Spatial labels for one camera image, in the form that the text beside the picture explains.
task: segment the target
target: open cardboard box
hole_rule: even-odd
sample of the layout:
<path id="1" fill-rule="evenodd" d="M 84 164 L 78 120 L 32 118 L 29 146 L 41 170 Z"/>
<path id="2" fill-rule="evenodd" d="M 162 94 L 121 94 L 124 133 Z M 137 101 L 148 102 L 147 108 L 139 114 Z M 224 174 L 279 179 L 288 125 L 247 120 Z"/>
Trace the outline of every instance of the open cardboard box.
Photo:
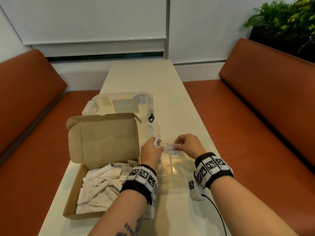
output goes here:
<path id="1" fill-rule="evenodd" d="M 88 170 L 102 168 L 108 163 L 138 160 L 139 139 L 133 113 L 90 115 L 71 117 L 67 121 L 69 129 L 70 159 L 81 163 L 74 180 L 63 216 L 69 219 L 101 217 L 104 212 L 76 214 L 77 201 L 83 178 Z"/>

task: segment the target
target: purple sticker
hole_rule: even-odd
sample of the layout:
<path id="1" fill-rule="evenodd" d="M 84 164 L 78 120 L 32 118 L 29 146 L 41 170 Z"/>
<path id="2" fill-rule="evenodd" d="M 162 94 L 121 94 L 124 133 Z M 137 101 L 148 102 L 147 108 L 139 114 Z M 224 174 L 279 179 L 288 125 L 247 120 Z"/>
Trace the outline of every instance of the purple sticker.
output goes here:
<path id="1" fill-rule="evenodd" d="M 146 96 L 144 94 L 137 94 L 136 96 L 133 97 L 133 99 L 136 99 L 138 101 L 138 104 L 147 103 Z"/>

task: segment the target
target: black cable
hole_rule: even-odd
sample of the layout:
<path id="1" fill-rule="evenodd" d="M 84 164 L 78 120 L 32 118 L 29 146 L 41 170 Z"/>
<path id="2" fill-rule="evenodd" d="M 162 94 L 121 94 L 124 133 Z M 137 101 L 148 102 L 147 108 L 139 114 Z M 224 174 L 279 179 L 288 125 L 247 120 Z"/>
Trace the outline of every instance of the black cable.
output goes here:
<path id="1" fill-rule="evenodd" d="M 206 197 L 208 200 L 210 200 L 210 198 L 209 198 L 208 196 L 206 196 L 205 194 L 202 194 L 202 196 L 204 196 L 204 197 Z M 227 234 L 226 234 L 226 230 L 225 230 L 225 226 L 224 226 L 224 222 L 223 222 L 223 218 L 221 217 L 221 214 L 220 214 L 220 212 L 219 212 L 218 208 L 215 206 L 215 203 L 213 203 L 213 201 L 212 201 L 212 200 L 210 200 L 210 202 L 213 204 L 213 206 L 215 207 L 215 209 L 218 211 L 218 214 L 219 214 L 219 216 L 220 216 L 220 218 L 221 218 L 221 221 L 222 221 L 222 224 L 223 224 L 223 228 L 224 228 L 225 236 L 227 236 Z"/>

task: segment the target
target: pile of packets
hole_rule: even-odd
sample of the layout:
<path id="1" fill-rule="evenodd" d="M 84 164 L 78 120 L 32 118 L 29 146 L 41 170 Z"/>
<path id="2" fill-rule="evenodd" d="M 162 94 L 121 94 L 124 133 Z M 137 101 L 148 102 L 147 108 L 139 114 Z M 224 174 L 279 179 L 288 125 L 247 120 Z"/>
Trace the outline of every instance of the pile of packets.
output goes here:
<path id="1" fill-rule="evenodd" d="M 89 170 L 80 190 L 76 214 L 106 211 L 119 195 L 122 183 L 137 162 L 113 163 Z"/>

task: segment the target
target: blue clip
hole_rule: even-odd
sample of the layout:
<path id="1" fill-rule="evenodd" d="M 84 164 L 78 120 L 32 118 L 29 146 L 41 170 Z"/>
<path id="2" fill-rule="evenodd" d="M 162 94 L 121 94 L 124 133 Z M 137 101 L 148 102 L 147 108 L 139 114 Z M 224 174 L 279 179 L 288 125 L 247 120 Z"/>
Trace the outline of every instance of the blue clip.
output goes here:
<path id="1" fill-rule="evenodd" d="M 153 123 L 155 117 L 153 116 L 153 113 L 151 113 L 150 117 L 149 117 L 149 122 Z"/>

